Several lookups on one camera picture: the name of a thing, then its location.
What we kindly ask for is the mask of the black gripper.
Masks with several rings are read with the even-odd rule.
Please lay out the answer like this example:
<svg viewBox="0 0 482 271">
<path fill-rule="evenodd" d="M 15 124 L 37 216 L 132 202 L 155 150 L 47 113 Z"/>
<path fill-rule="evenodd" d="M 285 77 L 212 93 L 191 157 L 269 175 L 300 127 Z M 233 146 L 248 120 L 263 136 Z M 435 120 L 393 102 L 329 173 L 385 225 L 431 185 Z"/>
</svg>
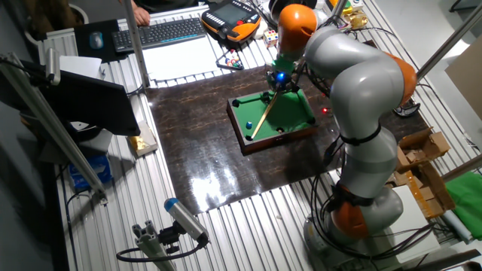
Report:
<svg viewBox="0 0 482 271">
<path fill-rule="evenodd" d="M 300 90 L 297 81 L 288 72 L 267 69 L 266 80 L 271 89 L 267 92 L 268 101 L 271 101 L 276 93 L 280 93 L 281 97 L 287 97 L 290 93 L 297 93 Z"/>
</svg>

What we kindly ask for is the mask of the person's bare hand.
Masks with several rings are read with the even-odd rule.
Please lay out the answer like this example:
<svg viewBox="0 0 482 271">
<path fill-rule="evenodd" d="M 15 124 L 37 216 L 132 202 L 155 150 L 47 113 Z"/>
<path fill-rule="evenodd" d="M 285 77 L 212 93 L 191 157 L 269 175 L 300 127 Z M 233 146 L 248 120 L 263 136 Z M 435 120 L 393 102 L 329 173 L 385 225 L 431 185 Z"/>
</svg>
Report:
<svg viewBox="0 0 482 271">
<path fill-rule="evenodd" d="M 137 26 L 149 26 L 151 22 L 150 14 L 141 7 L 133 7 L 133 13 Z"/>
</svg>

